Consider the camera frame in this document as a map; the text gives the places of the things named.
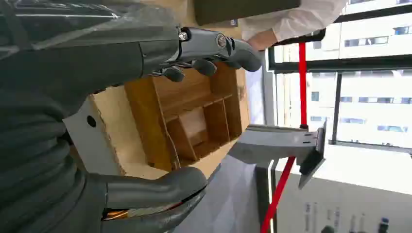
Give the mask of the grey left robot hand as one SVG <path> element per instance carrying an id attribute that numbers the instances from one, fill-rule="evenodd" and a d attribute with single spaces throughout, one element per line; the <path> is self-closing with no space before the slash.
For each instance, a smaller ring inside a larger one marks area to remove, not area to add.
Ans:
<path id="1" fill-rule="evenodd" d="M 181 28 L 167 9 L 101 0 L 0 3 L 0 230 L 3 233 L 165 233 L 205 194 L 185 167 L 155 180 L 79 168 L 64 119 L 86 98 L 181 67 L 261 68 L 246 42 Z"/>

